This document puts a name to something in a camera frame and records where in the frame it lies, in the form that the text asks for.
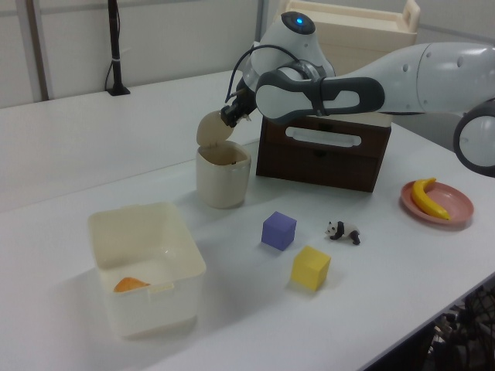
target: black cable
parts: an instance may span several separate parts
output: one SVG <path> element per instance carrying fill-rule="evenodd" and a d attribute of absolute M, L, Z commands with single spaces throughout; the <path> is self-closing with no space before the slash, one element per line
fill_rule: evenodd
<path fill-rule="evenodd" d="M 248 56 L 249 54 L 253 53 L 255 50 L 263 49 L 263 48 L 271 48 L 271 49 L 280 50 L 281 52 L 283 52 L 283 53 L 287 54 L 288 56 L 290 56 L 291 58 L 293 58 L 294 61 L 296 61 L 296 62 L 299 61 L 299 59 L 296 56 L 294 56 L 294 54 L 292 54 L 291 52 L 289 52 L 287 49 L 284 49 L 281 46 L 277 46 L 277 45 L 268 45 L 268 44 L 266 44 L 266 45 L 258 45 L 258 46 L 255 46 L 255 47 L 249 49 L 246 53 L 244 53 L 241 56 L 241 58 L 239 58 L 239 60 L 235 64 L 234 70 L 232 71 L 232 75 L 230 76 L 229 90 L 227 92 L 227 97 L 225 98 L 225 103 L 227 103 L 228 100 L 233 97 L 233 95 L 230 94 L 230 91 L 232 90 L 232 84 L 234 83 L 234 75 L 235 75 L 235 72 L 237 71 L 237 68 L 239 68 L 239 65 L 242 63 L 243 59 L 246 56 Z"/>
<path fill-rule="evenodd" d="M 115 3 L 115 8 L 117 9 L 117 40 L 119 40 L 121 38 L 121 14 L 118 11 L 118 4 L 117 3 Z M 110 76 L 110 71 L 111 71 L 111 68 L 113 66 L 114 66 L 114 61 L 112 59 L 112 61 L 110 62 L 110 66 L 108 67 L 107 77 L 105 77 L 105 86 L 104 86 L 103 91 L 107 91 L 108 77 Z"/>

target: orange object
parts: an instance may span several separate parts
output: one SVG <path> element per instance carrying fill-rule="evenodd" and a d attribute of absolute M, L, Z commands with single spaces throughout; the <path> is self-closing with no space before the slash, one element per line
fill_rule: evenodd
<path fill-rule="evenodd" d="M 136 278 L 126 277 L 122 278 L 121 281 L 115 286 L 114 292 L 124 292 L 134 290 L 136 288 L 143 288 L 145 286 L 149 286 L 149 284 L 140 281 Z"/>

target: white table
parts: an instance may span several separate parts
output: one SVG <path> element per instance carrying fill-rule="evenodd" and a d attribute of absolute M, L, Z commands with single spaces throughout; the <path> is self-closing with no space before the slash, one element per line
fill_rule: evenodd
<path fill-rule="evenodd" d="M 254 165 L 237 209 L 205 206 L 194 162 L 183 162 L 0 213 L 0 368 L 363 369 L 495 272 L 495 181 L 463 168 L 452 152 L 394 125 L 368 194 L 258 178 L 257 147 L 247 147 Z M 471 198 L 469 228 L 446 230 L 401 208 L 401 187 L 429 176 Z M 87 218 L 161 201 L 178 206 L 207 264 L 199 314 L 170 332 L 120 339 L 99 297 Z M 260 243 L 261 224 L 275 210 L 298 220 L 284 252 Z M 328 240 L 329 220 L 357 224 L 361 245 Z M 315 294 L 289 283 L 306 244 L 332 256 Z"/>

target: wooden box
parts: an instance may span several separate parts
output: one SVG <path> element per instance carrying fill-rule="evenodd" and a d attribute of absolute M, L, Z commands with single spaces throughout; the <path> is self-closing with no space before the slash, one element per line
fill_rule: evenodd
<path fill-rule="evenodd" d="M 256 175 L 373 192 L 390 126 L 304 117 L 263 118 Z"/>

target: translucent plastic bin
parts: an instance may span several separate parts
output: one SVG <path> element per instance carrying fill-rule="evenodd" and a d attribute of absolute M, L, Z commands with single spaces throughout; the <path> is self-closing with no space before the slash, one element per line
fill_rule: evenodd
<path fill-rule="evenodd" d="M 206 265 L 173 204 L 95 213 L 88 226 L 105 307 L 117 335 L 141 334 L 196 316 Z M 149 286 L 114 292 L 125 277 Z"/>

